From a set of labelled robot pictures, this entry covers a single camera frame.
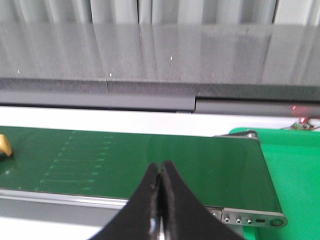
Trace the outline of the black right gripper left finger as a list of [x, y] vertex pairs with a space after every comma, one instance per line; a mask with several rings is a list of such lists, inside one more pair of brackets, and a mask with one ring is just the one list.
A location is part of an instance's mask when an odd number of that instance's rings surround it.
[[159, 167], [151, 163], [126, 205], [92, 240], [157, 240]]

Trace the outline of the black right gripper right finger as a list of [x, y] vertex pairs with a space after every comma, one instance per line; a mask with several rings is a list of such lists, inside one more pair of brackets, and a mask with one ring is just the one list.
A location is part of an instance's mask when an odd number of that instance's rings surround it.
[[166, 240], [243, 239], [205, 208], [172, 161], [161, 165], [159, 200]]

